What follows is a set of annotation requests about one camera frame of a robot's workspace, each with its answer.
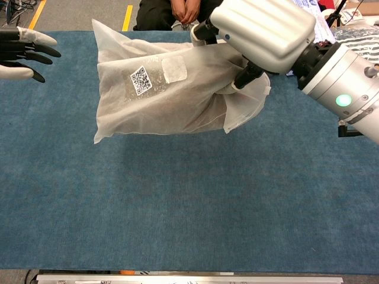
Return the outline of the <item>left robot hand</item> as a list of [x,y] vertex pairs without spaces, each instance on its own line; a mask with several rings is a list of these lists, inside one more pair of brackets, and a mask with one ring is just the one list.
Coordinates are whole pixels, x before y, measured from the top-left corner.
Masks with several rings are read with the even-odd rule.
[[19,26],[1,28],[1,79],[34,79],[44,83],[43,75],[20,61],[31,60],[51,65],[51,57],[61,57],[55,46],[56,39],[45,33]]

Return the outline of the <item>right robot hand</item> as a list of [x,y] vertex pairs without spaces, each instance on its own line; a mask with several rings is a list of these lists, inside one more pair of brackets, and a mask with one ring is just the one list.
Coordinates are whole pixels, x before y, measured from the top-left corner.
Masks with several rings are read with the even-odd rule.
[[247,61],[232,86],[243,89],[264,72],[286,74],[314,47],[316,19],[293,1],[223,1],[192,27],[195,44],[220,37]]

